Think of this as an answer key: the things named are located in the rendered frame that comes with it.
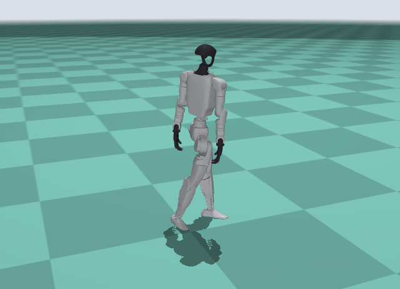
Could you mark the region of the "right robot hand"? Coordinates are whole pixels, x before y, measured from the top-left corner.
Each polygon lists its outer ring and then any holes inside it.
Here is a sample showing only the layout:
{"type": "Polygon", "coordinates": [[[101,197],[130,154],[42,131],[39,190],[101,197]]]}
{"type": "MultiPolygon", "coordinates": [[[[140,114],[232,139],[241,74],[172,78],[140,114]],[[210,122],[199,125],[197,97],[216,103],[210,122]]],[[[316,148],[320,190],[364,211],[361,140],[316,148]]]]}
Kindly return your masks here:
{"type": "Polygon", "coordinates": [[[217,157],[214,160],[212,160],[211,162],[212,164],[216,164],[219,162],[220,156],[223,152],[223,146],[224,146],[223,139],[219,138],[216,145],[218,146],[218,148],[214,155],[217,155],[217,157]]]}

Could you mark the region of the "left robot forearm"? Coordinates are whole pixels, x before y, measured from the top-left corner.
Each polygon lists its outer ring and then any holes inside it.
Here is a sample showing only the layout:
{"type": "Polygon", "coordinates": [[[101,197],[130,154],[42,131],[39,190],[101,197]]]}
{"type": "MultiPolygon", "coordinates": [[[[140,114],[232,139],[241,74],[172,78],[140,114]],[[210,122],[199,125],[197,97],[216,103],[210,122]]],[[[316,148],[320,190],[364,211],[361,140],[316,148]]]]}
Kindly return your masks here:
{"type": "Polygon", "coordinates": [[[185,108],[183,108],[182,106],[178,106],[178,102],[179,102],[179,97],[177,99],[177,104],[176,104],[176,114],[174,117],[174,124],[172,126],[172,128],[174,129],[174,125],[178,124],[179,126],[179,130],[181,129],[181,123],[183,121],[183,115],[185,112],[185,108]]]}

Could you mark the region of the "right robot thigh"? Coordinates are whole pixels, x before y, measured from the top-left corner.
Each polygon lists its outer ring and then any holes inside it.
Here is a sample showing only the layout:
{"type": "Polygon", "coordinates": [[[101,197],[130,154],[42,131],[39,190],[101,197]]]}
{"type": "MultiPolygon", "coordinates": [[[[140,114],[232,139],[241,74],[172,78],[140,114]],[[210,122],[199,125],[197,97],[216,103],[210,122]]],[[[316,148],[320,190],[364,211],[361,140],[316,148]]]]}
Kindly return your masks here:
{"type": "Polygon", "coordinates": [[[211,159],[212,143],[207,140],[206,135],[200,134],[194,143],[194,150],[198,155],[194,158],[191,176],[189,178],[190,190],[193,186],[198,187],[203,179],[211,159]]]}

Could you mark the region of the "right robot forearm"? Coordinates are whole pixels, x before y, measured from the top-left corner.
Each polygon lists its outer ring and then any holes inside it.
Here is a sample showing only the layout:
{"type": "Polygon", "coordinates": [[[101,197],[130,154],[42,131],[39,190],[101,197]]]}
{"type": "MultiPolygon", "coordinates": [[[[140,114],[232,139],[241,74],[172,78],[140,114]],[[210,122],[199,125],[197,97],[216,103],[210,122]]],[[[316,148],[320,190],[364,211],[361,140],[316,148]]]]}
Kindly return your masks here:
{"type": "Polygon", "coordinates": [[[216,143],[218,143],[218,139],[222,138],[224,143],[224,135],[225,135],[225,123],[227,117],[227,109],[222,109],[221,115],[219,119],[216,119],[216,143]]]}

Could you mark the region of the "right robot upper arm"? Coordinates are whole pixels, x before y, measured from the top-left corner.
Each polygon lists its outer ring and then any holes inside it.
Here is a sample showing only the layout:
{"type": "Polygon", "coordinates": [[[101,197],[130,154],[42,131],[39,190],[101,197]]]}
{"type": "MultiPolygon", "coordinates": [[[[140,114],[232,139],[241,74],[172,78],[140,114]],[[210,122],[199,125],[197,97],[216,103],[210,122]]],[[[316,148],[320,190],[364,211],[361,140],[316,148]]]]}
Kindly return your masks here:
{"type": "Polygon", "coordinates": [[[225,102],[227,83],[225,80],[217,77],[212,78],[212,87],[215,90],[215,110],[214,114],[220,118],[221,111],[225,102]]]}

